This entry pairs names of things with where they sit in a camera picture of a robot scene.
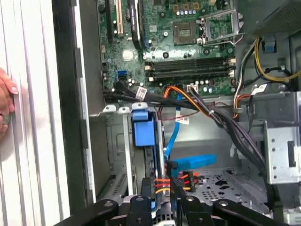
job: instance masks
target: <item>blue sata port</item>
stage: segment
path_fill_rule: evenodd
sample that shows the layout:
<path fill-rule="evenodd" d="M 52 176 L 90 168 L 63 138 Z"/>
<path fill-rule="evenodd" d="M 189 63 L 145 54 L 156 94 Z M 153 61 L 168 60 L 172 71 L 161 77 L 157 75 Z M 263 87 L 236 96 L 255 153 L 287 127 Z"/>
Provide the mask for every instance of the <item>blue sata port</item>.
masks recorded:
<path fill-rule="evenodd" d="M 124 71 L 119 70 L 119 71 L 117 71 L 117 77 L 118 78 L 127 77 L 127 70 L 124 70 Z"/>

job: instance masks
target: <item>green circuit board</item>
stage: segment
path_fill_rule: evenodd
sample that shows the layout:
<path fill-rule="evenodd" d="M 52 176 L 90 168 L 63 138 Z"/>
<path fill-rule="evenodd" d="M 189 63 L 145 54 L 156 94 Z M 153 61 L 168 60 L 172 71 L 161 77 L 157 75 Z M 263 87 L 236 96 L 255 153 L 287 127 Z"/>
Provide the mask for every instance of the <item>green circuit board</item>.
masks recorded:
<path fill-rule="evenodd" d="M 118 71 L 126 71 L 124 79 L 129 89 L 136 92 L 143 86 L 150 92 L 162 95 L 168 85 L 198 86 L 201 96 L 231 95 L 235 92 L 233 76 L 198 78 L 178 77 L 164 82 L 153 82 L 146 76 L 145 62 L 172 62 L 214 57 L 234 57 L 235 49 L 231 44 L 202 47 L 196 41 L 201 30 L 197 20 L 200 16 L 218 11 L 216 0 L 144 0 L 143 1 L 143 48 L 137 50 L 132 41 L 130 10 L 128 0 L 120 0 L 122 4 L 123 34 L 117 34 L 118 10 L 117 0 L 110 0 L 113 38 L 108 38 L 108 10 L 105 0 L 99 0 L 99 26 L 101 39 L 101 57 L 106 72 L 103 77 L 105 90 L 112 90 L 113 84 L 119 78 Z M 218 37 L 231 32 L 231 17 L 222 16 L 210 22 L 211 35 Z"/>

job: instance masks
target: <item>label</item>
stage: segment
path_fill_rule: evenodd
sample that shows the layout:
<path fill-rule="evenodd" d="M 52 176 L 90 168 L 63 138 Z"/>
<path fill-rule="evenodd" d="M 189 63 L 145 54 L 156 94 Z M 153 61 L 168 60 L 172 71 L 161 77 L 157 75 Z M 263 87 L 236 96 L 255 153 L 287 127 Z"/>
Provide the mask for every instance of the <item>label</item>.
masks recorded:
<path fill-rule="evenodd" d="M 175 121 L 184 125 L 189 125 L 189 117 L 181 117 L 180 111 L 175 111 Z"/>
<path fill-rule="evenodd" d="M 147 93 L 147 89 L 139 86 L 139 88 L 137 90 L 137 94 L 136 94 L 136 99 L 143 101 L 146 93 Z"/>
<path fill-rule="evenodd" d="M 253 90 L 251 95 L 255 95 L 256 93 L 262 93 L 265 91 L 265 88 L 267 87 L 267 84 L 262 84 L 260 87 L 257 87 Z"/>
<path fill-rule="evenodd" d="M 258 87 L 257 93 L 264 92 L 266 87 L 267 87 L 267 84 L 262 84 L 260 87 Z"/>

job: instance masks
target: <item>fingernail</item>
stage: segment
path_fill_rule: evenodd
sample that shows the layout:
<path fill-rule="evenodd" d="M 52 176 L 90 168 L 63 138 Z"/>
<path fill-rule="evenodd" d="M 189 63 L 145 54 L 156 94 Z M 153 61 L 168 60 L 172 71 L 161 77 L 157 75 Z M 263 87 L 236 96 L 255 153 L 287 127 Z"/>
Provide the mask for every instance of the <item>fingernail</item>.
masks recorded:
<path fill-rule="evenodd" d="M 11 88 L 11 92 L 13 93 L 13 94 L 18 94 L 19 92 L 18 92 L 18 89 L 16 88 L 16 87 L 12 87 Z"/>

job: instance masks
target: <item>hand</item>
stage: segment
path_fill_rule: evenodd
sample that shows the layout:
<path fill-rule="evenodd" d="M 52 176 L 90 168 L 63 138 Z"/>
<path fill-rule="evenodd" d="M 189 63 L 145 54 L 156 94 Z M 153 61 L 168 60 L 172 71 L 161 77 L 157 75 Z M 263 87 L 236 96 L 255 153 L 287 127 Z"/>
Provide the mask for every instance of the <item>hand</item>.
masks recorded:
<path fill-rule="evenodd" d="M 9 115 L 15 111 L 15 106 L 10 93 L 17 95 L 17 85 L 10 79 L 5 71 L 0 68 L 0 113 L 1 115 Z M 0 116 L 0 140 L 4 137 L 8 125 L 4 125 L 3 116 Z"/>

